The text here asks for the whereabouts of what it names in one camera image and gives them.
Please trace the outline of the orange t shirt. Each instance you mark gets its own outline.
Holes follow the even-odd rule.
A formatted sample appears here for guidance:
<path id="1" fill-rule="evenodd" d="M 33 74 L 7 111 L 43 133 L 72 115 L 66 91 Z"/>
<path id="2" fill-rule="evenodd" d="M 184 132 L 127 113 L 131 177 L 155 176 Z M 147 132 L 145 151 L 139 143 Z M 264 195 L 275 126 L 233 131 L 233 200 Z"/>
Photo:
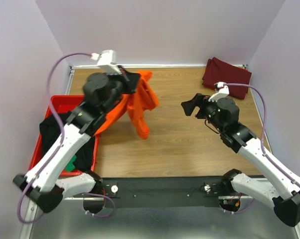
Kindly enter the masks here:
<path id="1" fill-rule="evenodd" d="M 104 132 L 127 113 L 139 137 L 141 139 L 148 138 L 150 129 L 146 124 L 144 112 L 146 110 L 151 111 L 159 106 L 159 100 L 149 85 L 152 71 L 140 70 L 137 73 L 140 74 L 140 79 L 136 92 L 131 95 L 124 94 L 121 97 L 121 101 L 107 113 L 105 123 L 97 130 L 95 135 Z"/>

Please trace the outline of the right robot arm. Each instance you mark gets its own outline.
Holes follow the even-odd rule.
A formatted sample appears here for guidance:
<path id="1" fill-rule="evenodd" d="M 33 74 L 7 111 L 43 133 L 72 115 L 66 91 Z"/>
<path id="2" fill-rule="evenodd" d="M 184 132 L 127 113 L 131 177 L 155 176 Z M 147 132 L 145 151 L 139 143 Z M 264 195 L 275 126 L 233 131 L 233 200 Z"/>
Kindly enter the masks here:
<path id="1" fill-rule="evenodd" d="M 196 118 L 212 124 L 222 142 L 249 160 L 270 182 L 270 185 L 263 185 L 233 169 L 223 175 L 223 188 L 246 194 L 267 205 L 284 224 L 295 227 L 300 222 L 300 177 L 267 149 L 262 149 L 261 140 L 239 122 L 240 110 L 234 100 L 223 97 L 214 101 L 210 96 L 198 93 L 181 106 L 186 116 L 199 108 Z"/>

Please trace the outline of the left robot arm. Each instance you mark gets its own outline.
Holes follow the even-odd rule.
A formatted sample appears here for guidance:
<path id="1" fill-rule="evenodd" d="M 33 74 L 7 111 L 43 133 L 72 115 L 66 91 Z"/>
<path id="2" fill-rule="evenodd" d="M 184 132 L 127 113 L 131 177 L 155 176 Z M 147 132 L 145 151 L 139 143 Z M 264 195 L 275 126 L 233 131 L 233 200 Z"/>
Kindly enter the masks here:
<path id="1" fill-rule="evenodd" d="M 106 122 L 110 112 L 124 94 L 134 94 L 140 74 L 117 67 L 118 74 L 93 73 L 83 86 L 84 98 L 61 125 L 61 134 L 38 164 L 25 175 L 18 174 L 13 183 L 23 195 L 45 214 L 53 211 L 63 199 L 91 193 L 102 184 L 102 178 L 92 170 L 76 177 L 59 179 L 75 153 L 87 143 Z"/>

